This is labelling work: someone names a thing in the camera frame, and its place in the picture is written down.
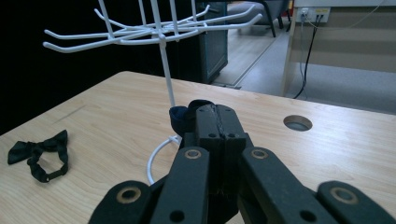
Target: floor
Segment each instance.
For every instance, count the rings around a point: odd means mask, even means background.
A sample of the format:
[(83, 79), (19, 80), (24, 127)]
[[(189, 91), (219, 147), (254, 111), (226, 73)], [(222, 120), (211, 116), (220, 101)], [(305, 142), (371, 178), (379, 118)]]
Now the floor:
[[(280, 96), (288, 42), (286, 29), (278, 32), (273, 44), (235, 88)], [(396, 115), (396, 73), (316, 64), (308, 64), (307, 71), (307, 84), (299, 100)], [(301, 86), (302, 77), (296, 76), (286, 97), (293, 98)]]

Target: black chair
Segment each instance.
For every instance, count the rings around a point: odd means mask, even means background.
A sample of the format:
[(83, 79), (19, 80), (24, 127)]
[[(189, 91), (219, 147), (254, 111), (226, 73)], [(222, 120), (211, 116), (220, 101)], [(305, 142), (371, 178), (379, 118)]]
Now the black chair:
[(274, 20), (278, 20), (279, 28), (283, 29), (282, 14), (287, 13), (290, 21), (289, 14), (289, 1), (290, 0), (249, 0), (242, 3), (236, 3), (229, 6), (227, 9), (228, 15), (235, 15), (247, 11), (251, 6), (254, 8), (242, 18), (229, 20), (229, 24), (245, 23), (253, 19), (257, 14), (262, 14), (262, 19), (256, 22), (257, 25), (269, 25), (271, 27), (273, 36), (276, 37), (274, 28)]

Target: white wire rack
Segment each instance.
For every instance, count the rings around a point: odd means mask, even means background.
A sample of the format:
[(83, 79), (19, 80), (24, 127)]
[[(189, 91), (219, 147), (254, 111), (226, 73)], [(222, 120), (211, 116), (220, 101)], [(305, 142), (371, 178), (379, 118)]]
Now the white wire rack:
[[(169, 101), (171, 106), (175, 106), (175, 97), (172, 89), (172, 81), (171, 74), (169, 71), (169, 64), (166, 55), (166, 43), (170, 41), (179, 41), (180, 39), (192, 37), (198, 35), (202, 32), (207, 31), (216, 31), (216, 30), (229, 30), (229, 29), (240, 29), (244, 27), (248, 27), (256, 23), (262, 18), (262, 14), (256, 15), (253, 19), (246, 23), (241, 24), (225, 24), (225, 25), (216, 25), (214, 23), (219, 23), (222, 21), (228, 21), (236, 18), (245, 17), (248, 15), (251, 10), (254, 8), (252, 6), (247, 11), (235, 14), (232, 16), (224, 16), (215, 19), (209, 20), (200, 20), (198, 18), (203, 17), (208, 10), (210, 9), (210, 5), (206, 6), (205, 10), (196, 13), (195, 10), (195, 0), (191, 0), (191, 11), (192, 15), (183, 20), (177, 20), (176, 13), (176, 4), (175, 0), (169, 0), (171, 7), (171, 21), (161, 21), (160, 11), (158, 8), (157, 0), (150, 0), (151, 9), (154, 17), (154, 23), (146, 23), (146, 15), (145, 9), (143, 6), (143, 0), (139, 1), (139, 9), (140, 15), (142, 19), (142, 25), (137, 26), (129, 26), (117, 21), (111, 20), (106, 11), (106, 6), (103, 0), (98, 0), (101, 8), (101, 12), (98, 9), (95, 9), (94, 12), (97, 16), (103, 20), (106, 24), (107, 32), (106, 33), (97, 33), (97, 34), (85, 34), (85, 35), (58, 35), (53, 33), (50, 30), (45, 30), (45, 34), (50, 35), (52, 37), (62, 39), (62, 40), (76, 40), (76, 39), (100, 39), (94, 40), (87, 44), (77, 45), (74, 47), (60, 47), (49, 42), (44, 42), (43, 46), (48, 49), (53, 49), (59, 51), (61, 53), (73, 53), (87, 49), (99, 48), (106, 45), (117, 44), (117, 45), (148, 45), (148, 44), (158, 44), (160, 46), (161, 57), (163, 61), (163, 71), (165, 74), (166, 85), (168, 89)], [(158, 153), (158, 151), (164, 147), (166, 144), (170, 142), (179, 143), (179, 136), (171, 136), (167, 140), (165, 140), (162, 144), (160, 144), (151, 154), (150, 159), (148, 160), (148, 180), (152, 184), (153, 179), (151, 177), (151, 163)]]

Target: power outlet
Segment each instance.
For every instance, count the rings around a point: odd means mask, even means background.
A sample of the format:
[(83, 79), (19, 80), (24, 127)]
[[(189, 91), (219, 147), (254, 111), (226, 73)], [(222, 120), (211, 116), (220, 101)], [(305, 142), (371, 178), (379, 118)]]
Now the power outlet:
[(315, 22), (317, 16), (323, 16), (320, 22), (327, 22), (329, 20), (330, 8), (329, 7), (299, 7), (297, 10), (296, 21), (301, 22), (302, 16), (305, 14), (306, 20)]

